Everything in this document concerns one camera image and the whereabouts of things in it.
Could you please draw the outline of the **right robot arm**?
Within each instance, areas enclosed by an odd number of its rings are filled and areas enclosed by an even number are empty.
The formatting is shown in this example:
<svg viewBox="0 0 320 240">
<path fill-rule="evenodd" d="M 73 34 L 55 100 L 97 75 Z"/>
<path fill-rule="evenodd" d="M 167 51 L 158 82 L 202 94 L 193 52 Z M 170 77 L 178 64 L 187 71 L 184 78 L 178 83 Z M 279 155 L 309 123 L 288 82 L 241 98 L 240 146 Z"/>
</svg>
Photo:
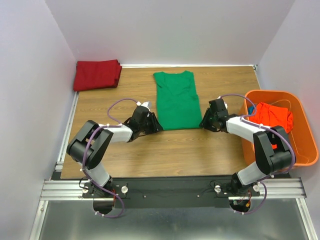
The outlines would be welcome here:
<svg viewBox="0 0 320 240">
<path fill-rule="evenodd" d="M 208 102 L 199 126 L 211 132 L 224 132 L 249 141 L 254 147 L 254 161 L 231 176 L 227 189 L 236 196 L 247 192 L 252 184 L 281 171 L 288 172 L 296 163 L 296 156 L 288 134 L 282 126 L 265 126 L 246 120 L 244 116 L 229 114 L 222 98 Z"/>
</svg>

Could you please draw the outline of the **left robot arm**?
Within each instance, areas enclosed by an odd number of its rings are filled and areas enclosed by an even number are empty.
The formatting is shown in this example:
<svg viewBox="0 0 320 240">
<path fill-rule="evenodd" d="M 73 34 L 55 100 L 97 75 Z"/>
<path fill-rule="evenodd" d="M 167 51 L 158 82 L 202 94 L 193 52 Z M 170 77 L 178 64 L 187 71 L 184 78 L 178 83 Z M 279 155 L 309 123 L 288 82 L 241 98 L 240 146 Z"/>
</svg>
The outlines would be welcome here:
<svg viewBox="0 0 320 240">
<path fill-rule="evenodd" d="M 66 153 L 78 164 L 90 181 L 79 185 L 82 193 L 90 198 L 108 198 L 111 192 L 122 199 L 127 197 L 129 187 L 113 183 L 112 176 L 102 164 L 111 143 L 130 143 L 139 137 L 163 131 L 155 113 L 145 105 L 138 105 L 131 117 L 117 125 L 98 124 L 88 120 L 70 141 Z"/>
</svg>

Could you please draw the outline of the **green t-shirt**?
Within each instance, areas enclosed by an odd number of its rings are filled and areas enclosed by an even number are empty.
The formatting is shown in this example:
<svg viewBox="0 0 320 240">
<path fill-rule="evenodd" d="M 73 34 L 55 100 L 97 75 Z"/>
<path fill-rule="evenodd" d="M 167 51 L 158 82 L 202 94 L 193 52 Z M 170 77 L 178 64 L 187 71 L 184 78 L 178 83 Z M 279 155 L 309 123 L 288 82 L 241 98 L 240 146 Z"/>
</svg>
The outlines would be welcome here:
<svg viewBox="0 0 320 240">
<path fill-rule="evenodd" d="M 198 129 L 202 121 L 194 73 L 155 72 L 156 110 L 165 131 Z"/>
</svg>

